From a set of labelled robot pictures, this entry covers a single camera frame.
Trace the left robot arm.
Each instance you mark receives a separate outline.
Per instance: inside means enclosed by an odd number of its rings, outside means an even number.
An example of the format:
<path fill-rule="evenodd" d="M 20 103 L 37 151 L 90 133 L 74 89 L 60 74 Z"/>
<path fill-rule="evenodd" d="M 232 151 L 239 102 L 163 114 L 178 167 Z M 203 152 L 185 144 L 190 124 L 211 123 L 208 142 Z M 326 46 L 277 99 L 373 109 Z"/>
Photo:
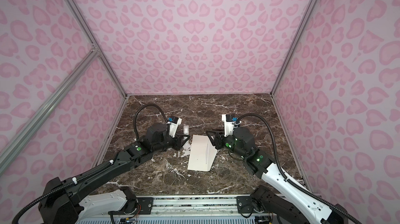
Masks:
<path fill-rule="evenodd" d="M 189 128 L 177 131 L 178 124 L 156 123 L 146 134 L 114 158 L 87 172 L 61 181 L 52 179 L 39 202 L 39 212 L 46 224 L 75 224 L 101 213 L 132 214 L 139 211 L 136 196 L 129 187 L 112 193 L 92 195 L 102 185 L 150 161 L 157 152 L 180 150 L 190 139 Z"/>

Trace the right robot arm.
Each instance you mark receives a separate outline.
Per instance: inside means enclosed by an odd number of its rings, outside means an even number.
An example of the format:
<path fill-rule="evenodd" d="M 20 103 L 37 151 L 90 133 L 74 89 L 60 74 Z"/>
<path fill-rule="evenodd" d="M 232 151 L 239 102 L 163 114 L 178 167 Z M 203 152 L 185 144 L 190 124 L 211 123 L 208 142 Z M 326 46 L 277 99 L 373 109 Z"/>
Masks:
<path fill-rule="evenodd" d="M 348 218 L 325 203 L 311 197 L 310 191 L 301 184 L 290 184 L 291 176 L 278 169 L 275 159 L 258 148 L 255 138 L 246 127 L 236 128 L 232 134 L 208 130 L 206 134 L 216 149 L 226 148 L 240 156 L 244 167 L 251 174 L 278 190 L 279 197 L 260 185 L 251 194 L 251 205 L 243 213 L 265 211 L 276 214 L 278 220 L 291 224 L 347 224 Z"/>

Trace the white glue stick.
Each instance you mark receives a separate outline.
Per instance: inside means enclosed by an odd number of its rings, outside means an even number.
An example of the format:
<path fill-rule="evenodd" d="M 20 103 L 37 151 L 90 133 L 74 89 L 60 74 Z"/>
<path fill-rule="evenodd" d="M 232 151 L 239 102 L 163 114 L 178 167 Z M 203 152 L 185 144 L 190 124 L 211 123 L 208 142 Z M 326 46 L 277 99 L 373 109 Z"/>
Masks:
<path fill-rule="evenodd" d="M 184 125 L 183 126 L 183 133 L 186 134 L 186 135 L 189 135 L 189 128 L 190 128 L 189 125 Z"/>

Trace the cream white envelope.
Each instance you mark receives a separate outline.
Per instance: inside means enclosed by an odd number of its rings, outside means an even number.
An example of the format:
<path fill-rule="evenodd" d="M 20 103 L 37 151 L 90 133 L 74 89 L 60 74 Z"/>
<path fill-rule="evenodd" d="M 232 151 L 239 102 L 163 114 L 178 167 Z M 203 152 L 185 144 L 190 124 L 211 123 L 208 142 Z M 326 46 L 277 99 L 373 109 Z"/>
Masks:
<path fill-rule="evenodd" d="M 209 172 L 218 150 L 211 144 L 208 136 L 193 135 L 188 170 Z"/>

